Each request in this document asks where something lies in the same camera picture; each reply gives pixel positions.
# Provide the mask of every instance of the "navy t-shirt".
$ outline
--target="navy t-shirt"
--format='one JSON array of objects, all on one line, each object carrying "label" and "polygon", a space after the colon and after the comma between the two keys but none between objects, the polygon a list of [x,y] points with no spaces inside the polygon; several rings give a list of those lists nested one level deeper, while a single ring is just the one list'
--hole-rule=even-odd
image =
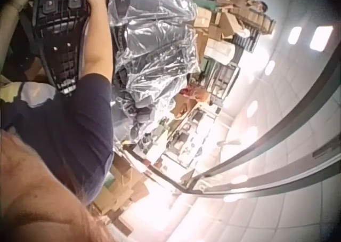
[{"label": "navy t-shirt", "polygon": [[86,75],[69,98],[34,82],[1,90],[2,129],[15,129],[57,179],[65,184],[74,178],[84,203],[93,201],[113,160],[110,82],[99,74]]}]

